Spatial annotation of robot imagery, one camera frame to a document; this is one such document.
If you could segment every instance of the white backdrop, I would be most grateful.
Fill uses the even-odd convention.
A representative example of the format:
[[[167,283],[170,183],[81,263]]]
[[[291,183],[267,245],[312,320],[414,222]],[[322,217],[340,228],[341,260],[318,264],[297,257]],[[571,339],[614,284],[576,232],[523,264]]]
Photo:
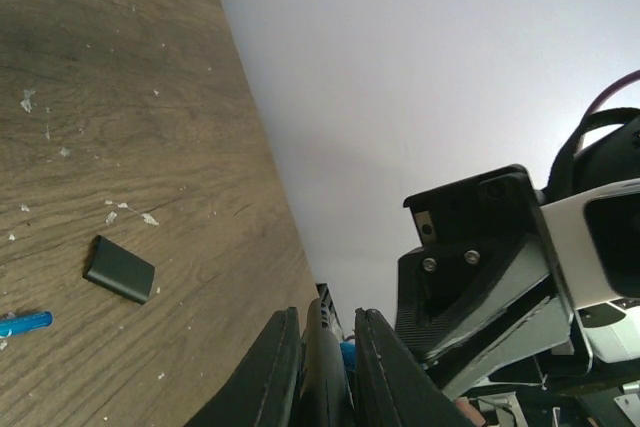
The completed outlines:
[[[406,196],[510,163],[544,186],[589,102],[640,68],[640,0],[222,2],[345,329],[357,307],[394,322]]]

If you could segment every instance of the blue pen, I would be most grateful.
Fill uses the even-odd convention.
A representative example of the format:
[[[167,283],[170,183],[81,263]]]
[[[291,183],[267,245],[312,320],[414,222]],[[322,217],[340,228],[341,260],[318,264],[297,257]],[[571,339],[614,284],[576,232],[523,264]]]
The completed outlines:
[[[0,320],[0,338],[26,334],[32,330],[49,327],[53,323],[51,312],[39,312],[15,319]]]

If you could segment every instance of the white speck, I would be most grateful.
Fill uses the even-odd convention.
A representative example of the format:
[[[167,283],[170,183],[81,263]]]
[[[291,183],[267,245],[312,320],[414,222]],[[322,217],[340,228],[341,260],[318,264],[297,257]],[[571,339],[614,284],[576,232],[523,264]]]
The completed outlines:
[[[25,110],[27,114],[30,114],[33,111],[33,106],[31,105],[31,96],[36,93],[35,89],[23,90],[24,100],[20,102],[20,105]]]
[[[142,220],[147,224],[160,225],[158,221],[151,216],[151,214],[142,214]]]
[[[105,220],[105,223],[107,225],[113,224],[113,221],[116,220],[117,216],[118,216],[118,214],[116,214],[115,212],[113,212],[113,211],[109,212],[109,215],[107,215],[107,218]]]

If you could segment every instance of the bolt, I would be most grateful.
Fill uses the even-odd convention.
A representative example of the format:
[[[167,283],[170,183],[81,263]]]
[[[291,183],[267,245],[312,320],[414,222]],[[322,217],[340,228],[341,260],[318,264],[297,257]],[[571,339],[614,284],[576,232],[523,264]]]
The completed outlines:
[[[422,268],[425,270],[425,272],[435,272],[437,265],[438,263],[436,262],[436,259],[433,259],[431,257],[427,257],[422,261]]]
[[[477,250],[469,250],[465,252],[464,260],[467,261],[467,264],[478,265],[478,262],[480,262],[480,253]]]

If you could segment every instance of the tabletop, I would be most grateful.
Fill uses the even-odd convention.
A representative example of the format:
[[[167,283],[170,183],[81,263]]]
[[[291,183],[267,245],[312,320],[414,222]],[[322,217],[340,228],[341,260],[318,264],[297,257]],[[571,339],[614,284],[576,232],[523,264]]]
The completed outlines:
[[[219,0],[0,0],[0,425],[182,426],[316,296]],[[103,235],[144,305],[83,278]]]

